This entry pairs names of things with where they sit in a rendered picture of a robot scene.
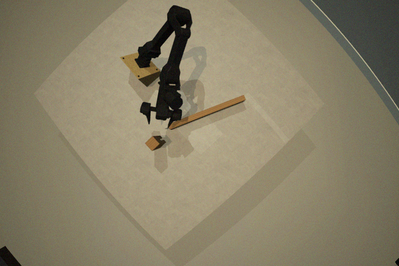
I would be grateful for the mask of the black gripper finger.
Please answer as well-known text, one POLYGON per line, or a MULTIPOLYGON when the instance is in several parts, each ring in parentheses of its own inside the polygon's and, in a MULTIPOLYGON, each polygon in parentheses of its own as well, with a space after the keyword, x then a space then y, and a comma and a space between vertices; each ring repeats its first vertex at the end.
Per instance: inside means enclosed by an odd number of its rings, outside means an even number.
POLYGON ((150 124, 151 111, 149 111, 149 113, 148 113, 148 114, 145 114, 145 113, 143 113, 143 115, 146 115, 146 118, 147 118, 148 124, 150 124))
MULTIPOLYGON (((174 120, 172 117, 173 117, 173 116, 171 116, 171 118, 170 118, 170 120, 169 120, 169 122, 168 122, 168 127, 169 127, 174 121, 177 121, 177 120, 174 120)), ((167 127, 167 128, 168 128, 168 127, 167 127)))

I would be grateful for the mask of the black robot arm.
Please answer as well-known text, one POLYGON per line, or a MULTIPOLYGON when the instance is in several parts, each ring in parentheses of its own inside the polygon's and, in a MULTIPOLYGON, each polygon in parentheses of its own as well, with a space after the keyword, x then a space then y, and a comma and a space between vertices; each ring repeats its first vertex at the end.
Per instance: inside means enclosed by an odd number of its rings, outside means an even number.
POLYGON ((190 10, 173 5, 167 13, 167 21, 158 31, 152 41, 147 42, 144 46, 138 48, 139 56, 134 59, 139 68, 150 67, 152 58, 159 57, 161 54, 160 47, 175 31, 175 39, 169 55, 168 62, 162 67, 160 73, 158 98, 166 102, 162 105, 158 102, 156 105, 157 120, 166 120, 171 118, 172 110, 179 109, 182 104, 180 90, 180 63, 187 44, 191 36, 192 16, 190 10), (186 28, 181 26, 186 25, 186 28), (169 85, 169 84, 175 84, 169 85))

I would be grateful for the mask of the dark brown wooden post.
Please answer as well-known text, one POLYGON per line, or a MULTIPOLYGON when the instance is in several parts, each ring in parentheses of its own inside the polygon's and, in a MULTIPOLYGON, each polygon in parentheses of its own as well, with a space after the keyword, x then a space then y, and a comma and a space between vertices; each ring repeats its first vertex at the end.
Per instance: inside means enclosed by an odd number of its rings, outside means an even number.
POLYGON ((152 136, 145 144, 153 151, 161 148, 166 143, 161 136, 152 136))

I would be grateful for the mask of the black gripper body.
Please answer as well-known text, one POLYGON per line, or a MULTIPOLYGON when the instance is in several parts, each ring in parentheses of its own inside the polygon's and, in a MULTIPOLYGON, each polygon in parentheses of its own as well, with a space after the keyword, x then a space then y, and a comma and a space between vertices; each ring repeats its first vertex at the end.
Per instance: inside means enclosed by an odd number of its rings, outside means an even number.
MULTIPOLYGON (((161 100, 160 98, 157 98, 156 105, 158 104, 158 102, 161 102, 162 105, 166 104, 166 102, 164 100, 161 100)), ((150 105, 151 105, 151 103, 143 102, 141 105, 141 108, 140 108, 140 113, 148 114, 149 111, 156 112, 156 107, 153 107, 150 105)), ((174 120, 181 120, 182 110, 181 109, 172 110, 172 116, 173 116, 172 118, 174 120)))

